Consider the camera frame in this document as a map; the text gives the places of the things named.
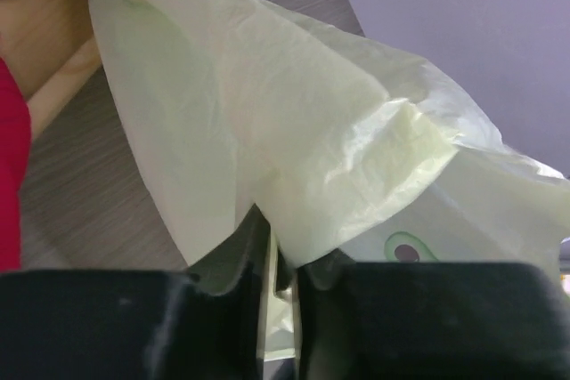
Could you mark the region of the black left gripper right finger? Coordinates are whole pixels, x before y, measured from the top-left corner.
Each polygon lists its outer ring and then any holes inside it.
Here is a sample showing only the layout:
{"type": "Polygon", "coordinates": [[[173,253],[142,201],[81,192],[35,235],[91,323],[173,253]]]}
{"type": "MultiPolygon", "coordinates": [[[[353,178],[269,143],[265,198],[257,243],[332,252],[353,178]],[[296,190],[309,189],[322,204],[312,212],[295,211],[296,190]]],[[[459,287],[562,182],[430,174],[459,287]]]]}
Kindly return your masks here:
{"type": "Polygon", "coordinates": [[[356,262],[340,251],[291,287],[300,379],[566,379],[569,300],[526,263],[356,262]]]}

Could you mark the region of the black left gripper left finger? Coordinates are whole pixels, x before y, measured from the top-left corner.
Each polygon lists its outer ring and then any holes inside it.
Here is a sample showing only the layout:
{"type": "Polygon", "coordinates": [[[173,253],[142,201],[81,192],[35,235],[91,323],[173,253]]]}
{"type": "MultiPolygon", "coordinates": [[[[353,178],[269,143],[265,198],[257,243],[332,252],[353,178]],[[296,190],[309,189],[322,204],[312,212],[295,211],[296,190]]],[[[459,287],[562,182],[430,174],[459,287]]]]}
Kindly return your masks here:
{"type": "Polygon", "coordinates": [[[35,270],[1,277],[4,379],[259,379],[270,227],[252,207],[230,284],[195,271],[35,270]]]}

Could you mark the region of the pale green plastic bag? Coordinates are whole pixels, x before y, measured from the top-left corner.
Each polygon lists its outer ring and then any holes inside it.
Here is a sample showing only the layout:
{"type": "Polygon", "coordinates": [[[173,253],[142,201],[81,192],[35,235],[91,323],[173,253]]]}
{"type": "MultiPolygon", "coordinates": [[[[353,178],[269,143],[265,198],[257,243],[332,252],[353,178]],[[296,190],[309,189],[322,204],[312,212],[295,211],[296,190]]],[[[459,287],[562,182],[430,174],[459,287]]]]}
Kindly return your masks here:
{"type": "Polygon", "coordinates": [[[431,62],[265,0],[89,0],[143,181],[187,263],[258,206],[271,255],[519,261],[559,282],[569,183],[431,62]]]}

